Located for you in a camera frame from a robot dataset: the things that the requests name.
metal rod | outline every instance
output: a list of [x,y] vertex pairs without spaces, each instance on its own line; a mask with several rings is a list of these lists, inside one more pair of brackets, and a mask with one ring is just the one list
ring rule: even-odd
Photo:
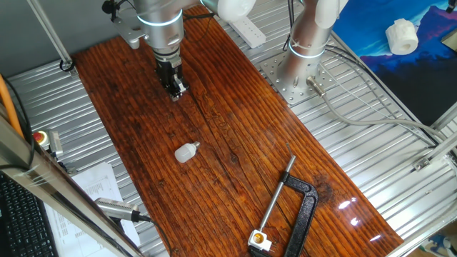
[[[295,159],[296,159],[296,156],[292,156],[291,160],[287,164],[285,172],[287,172],[287,173],[291,172]],[[268,205],[268,208],[266,209],[266,212],[265,212],[265,216],[263,217],[262,222],[260,224],[260,229],[259,229],[260,232],[262,232],[262,229],[265,227],[266,222],[268,221],[268,218],[270,218],[271,211],[273,210],[273,207],[276,204],[276,201],[278,200],[281,190],[283,190],[283,186],[284,186],[284,182],[279,182],[278,186],[276,187],[276,191],[274,192],[270,205]]]
[[54,48],[57,50],[57,53],[59,53],[59,56],[62,59],[62,61],[64,61],[64,64],[71,64],[73,60],[71,60],[71,57],[69,53],[66,51],[65,46],[62,44],[62,41],[60,41],[59,36],[57,36],[57,33],[54,30],[54,27],[52,26],[51,22],[49,21],[48,16],[44,12],[41,4],[38,2],[38,0],[27,0],[27,2],[29,3],[31,9],[34,11],[36,18],[40,22],[44,31],[46,32],[46,34],[48,34],[49,39],[54,45]]
[[457,147],[457,132],[453,133],[445,141],[437,145],[437,147],[435,147],[433,151],[427,154],[426,157],[429,159],[440,158],[452,150],[454,150],[454,153],[457,154],[455,147]]

blue ring light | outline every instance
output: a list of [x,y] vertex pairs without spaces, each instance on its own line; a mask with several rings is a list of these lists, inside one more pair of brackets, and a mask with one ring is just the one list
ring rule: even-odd
[[172,24],[173,22],[179,20],[179,18],[181,18],[181,16],[183,15],[183,10],[181,10],[178,14],[178,16],[174,17],[172,20],[170,21],[165,21],[165,22],[161,22],[161,23],[155,23],[155,22],[149,22],[149,21],[145,21],[143,20],[142,18],[140,18],[139,16],[137,16],[138,20],[140,20],[141,22],[143,22],[144,24],[146,25],[149,25],[149,26],[166,26],[166,25],[170,25]]
[[324,53],[324,51],[325,51],[325,49],[324,49],[324,50],[322,51],[322,53],[317,54],[317,55],[315,55],[315,56],[304,56],[303,54],[299,54],[299,53],[297,53],[295,50],[293,50],[292,45],[291,45],[291,42],[288,43],[288,47],[289,47],[289,49],[292,51],[293,54],[295,54],[295,55],[298,56],[298,57],[306,58],[306,59],[311,59],[311,58],[319,57],[319,56],[321,56],[321,55]]

mounting plate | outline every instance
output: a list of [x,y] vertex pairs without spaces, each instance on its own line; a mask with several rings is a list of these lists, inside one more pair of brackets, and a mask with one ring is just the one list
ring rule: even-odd
[[[293,87],[292,84],[283,85],[281,83],[281,81],[277,77],[277,69],[278,64],[284,60],[285,56],[286,52],[281,53],[277,56],[266,59],[265,61],[261,62],[260,65],[261,69],[265,72],[267,78],[270,79],[271,83],[273,83],[273,85],[276,87],[279,94],[284,98],[284,100],[286,100],[286,102],[290,106],[293,106],[304,101],[306,98],[308,98],[312,94],[315,94],[316,92],[312,91],[312,88],[299,89]],[[320,74],[317,78],[317,81],[320,83],[321,86],[326,88],[326,83],[331,83],[332,78],[324,71],[321,64],[319,64],[319,71]]]

gray cable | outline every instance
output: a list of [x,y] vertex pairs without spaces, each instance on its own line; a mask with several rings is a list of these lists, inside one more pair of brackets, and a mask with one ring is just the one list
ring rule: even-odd
[[330,103],[330,101],[328,100],[327,96],[322,96],[322,99],[326,102],[328,108],[330,109],[331,112],[333,112],[333,114],[335,114],[342,122],[345,122],[345,123],[348,123],[348,124],[351,124],[351,125],[356,125],[356,126],[370,126],[370,125],[379,125],[379,124],[403,124],[403,125],[407,125],[407,126],[415,126],[415,127],[418,127],[418,128],[421,128],[429,133],[432,133],[433,135],[439,137],[442,141],[445,141],[446,140],[446,137],[440,133],[439,131],[429,127],[429,126],[426,126],[426,125],[423,125],[423,124],[420,124],[418,122],[415,122],[415,121],[409,121],[409,120],[404,120],[404,119],[384,119],[384,120],[379,120],[379,121],[354,121],[354,120],[350,120],[344,116],[342,116],[339,112],[337,112],[337,110],[335,110],[335,108],[333,107],[333,105]]

keyboard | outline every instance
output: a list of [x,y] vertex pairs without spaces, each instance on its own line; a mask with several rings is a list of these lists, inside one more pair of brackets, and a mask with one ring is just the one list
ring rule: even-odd
[[2,249],[0,256],[57,256],[43,202],[1,171],[0,211],[0,226],[6,231],[11,252],[8,255]]

